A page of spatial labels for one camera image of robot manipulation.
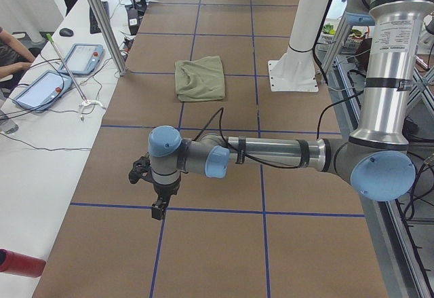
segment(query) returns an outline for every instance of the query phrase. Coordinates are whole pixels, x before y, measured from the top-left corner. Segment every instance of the folded towel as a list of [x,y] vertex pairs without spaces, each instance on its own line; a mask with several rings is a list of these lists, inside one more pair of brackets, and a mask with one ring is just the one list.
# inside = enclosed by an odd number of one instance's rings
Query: folded towel
[[224,98],[224,74],[219,56],[175,62],[176,94],[182,102]]

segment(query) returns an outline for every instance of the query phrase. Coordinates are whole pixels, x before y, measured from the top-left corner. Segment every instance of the red cylinder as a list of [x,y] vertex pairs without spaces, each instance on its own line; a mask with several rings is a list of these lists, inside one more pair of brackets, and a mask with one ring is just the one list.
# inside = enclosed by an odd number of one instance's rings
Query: red cylinder
[[37,278],[44,267],[43,259],[0,249],[0,272]]

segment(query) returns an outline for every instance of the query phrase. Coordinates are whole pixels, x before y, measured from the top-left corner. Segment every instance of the person's arm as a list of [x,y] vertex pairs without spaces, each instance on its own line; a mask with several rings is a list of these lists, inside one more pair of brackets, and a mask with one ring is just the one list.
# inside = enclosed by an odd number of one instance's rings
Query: person's arm
[[20,43],[13,35],[4,29],[0,32],[0,40],[23,56],[27,61],[33,62],[35,60],[35,57],[32,55],[32,53],[29,52],[29,50],[24,47],[23,44]]
[[0,67],[0,79],[19,71],[27,71],[31,65],[31,62],[16,62],[15,64],[2,66]]

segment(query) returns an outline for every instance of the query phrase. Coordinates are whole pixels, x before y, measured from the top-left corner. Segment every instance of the table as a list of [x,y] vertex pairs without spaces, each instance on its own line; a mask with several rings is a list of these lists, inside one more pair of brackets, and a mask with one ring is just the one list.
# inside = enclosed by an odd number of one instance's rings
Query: table
[[[120,45],[129,34],[127,14],[118,0],[109,2],[111,26]],[[58,31],[67,27],[74,30],[71,38],[60,37]],[[74,43],[100,43],[104,46],[102,63],[111,57],[101,33],[89,33],[89,5],[79,0],[70,14],[53,34],[54,41],[64,55]],[[42,50],[46,59],[56,58],[56,52],[48,43]],[[42,62],[38,57],[35,64]],[[30,83],[47,69],[48,64],[29,70],[21,83]],[[111,99],[119,74],[113,61],[109,61],[96,79],[102,84],[99,100],[106,107]],[[16,88],[15,97],[24,87]],[[100,86],[89,80],[82,87],[88,98],[95,98]],[[51,109],[77,110],[82,99],[72,89],[58,100]],[[6,113],[19,111],[10,100],[2,107]],[[14,118],[19,130],[12,138],[23,140],[37,147],[91,148],[99,130],[105,110],[95,107],[91,114],[80,121],[78,113],[28,113]],[[66,209],[83,170],[89,151],[40,151],[0,136],[0,246],[25,255],[47,259]],[[39,279],[0,274],[0,297],[28,298]]]

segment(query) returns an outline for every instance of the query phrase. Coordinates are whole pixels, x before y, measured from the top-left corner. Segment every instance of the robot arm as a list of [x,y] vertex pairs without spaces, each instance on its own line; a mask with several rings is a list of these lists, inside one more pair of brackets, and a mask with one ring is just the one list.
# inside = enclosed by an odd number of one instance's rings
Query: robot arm
[[347,13],[369,12],[376,28],[372,40],[363,108],[358,128],[348,141],[320,139],[283,141],[209,134],[200,141],[181,138],[170,126],[149,136],[149,155],[134,162],[130,181],[144,179],[158,194],[153,218],[164,219],[181,172],[222,178],[230,160],[255,161],[286,168],[313,167],[338,175],[372,200],[393,200],[412,185],[415,170],[406,155],[401,130],[406,116],[418,36],[434,0],[349,0]]

